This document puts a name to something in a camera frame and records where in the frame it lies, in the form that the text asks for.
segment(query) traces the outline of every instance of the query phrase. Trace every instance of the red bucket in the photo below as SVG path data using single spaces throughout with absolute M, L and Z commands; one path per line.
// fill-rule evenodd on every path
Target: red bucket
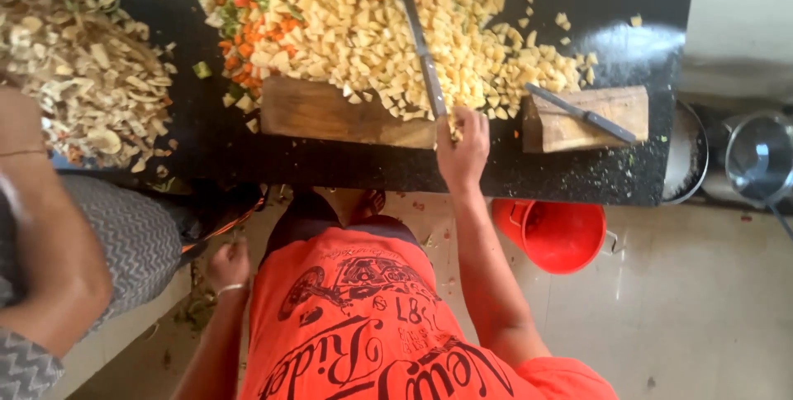
M 600 205 L 493 199 L 492 216 L 531 262 L 556 275 L 586 267 L 606 238 Z

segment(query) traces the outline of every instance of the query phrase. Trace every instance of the wooden cutting board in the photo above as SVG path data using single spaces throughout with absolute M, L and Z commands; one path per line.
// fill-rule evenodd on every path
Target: wooden cutting board
M 644 86 L 598 89 L 559 96 L 575 107 L 593 111 L 629 130 L 636 136 L 636 142 L 647 140 L 649 99 Z M 580 121 L 540 97 L 531 95 L 523 100 L 523 152 L 558 152 L 624 145 L 608 133 Z
M 263 83 L 262 132 L 404 148 L 434 147 L 433 121 L 394 118 L 377 94 L 372 94 L 371 102 L 351 104 L 331 84 L 271 76 Z

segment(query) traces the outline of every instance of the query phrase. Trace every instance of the hand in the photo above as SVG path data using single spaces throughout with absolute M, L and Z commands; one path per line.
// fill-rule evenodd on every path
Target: hand
M 462 140 L 451 140 L 448 117 L 438 123 L 438 168 L 452 196 L 471 190 L 479 191 L 479 180 L 490 154 L 490 122 L 488 118 L 467 107 L 455 107 L 455 124 Z
M 225 286 L 247 284 L 250 275 L 251 262 L 245 238 L 234 244 L 224 244 L 209 260 L 207 267 L 207 279 L 215 293 Z
M 31 151 L 45 151 L 39 104 L 19 89 L 0 86 L 0 156 Z

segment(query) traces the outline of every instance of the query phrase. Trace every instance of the gray patterned clothing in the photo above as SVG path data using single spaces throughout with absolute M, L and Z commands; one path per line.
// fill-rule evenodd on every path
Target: gray patterned clothing
M 158 202 L 90 177 L 61 178 L 104 248 L 113 297 L 89 334 L 104 322 L 152 301 L 171 282 L 182 257 L 177 223 Z M 17 262 L 14 219 L 0 192 L 0 307 L 25 298 Z M 38 398 L 63 375 L 61 363 L 38 344 L 0 329 L 0 400 Z

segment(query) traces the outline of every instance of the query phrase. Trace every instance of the dark shorts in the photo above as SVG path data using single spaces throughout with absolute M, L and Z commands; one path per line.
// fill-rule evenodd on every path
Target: dark shorts
M 331 227 L 399 239 L 421 248 L 410 228 L 391 216 L 378 214 L 344 228 L 339 222 L 339 216 L 324 197 L 315 192 L 300 192 L 295 194 L 289 208 L 275 224 L 262 263 L 275 250 L 295 241 L 307 241 Z

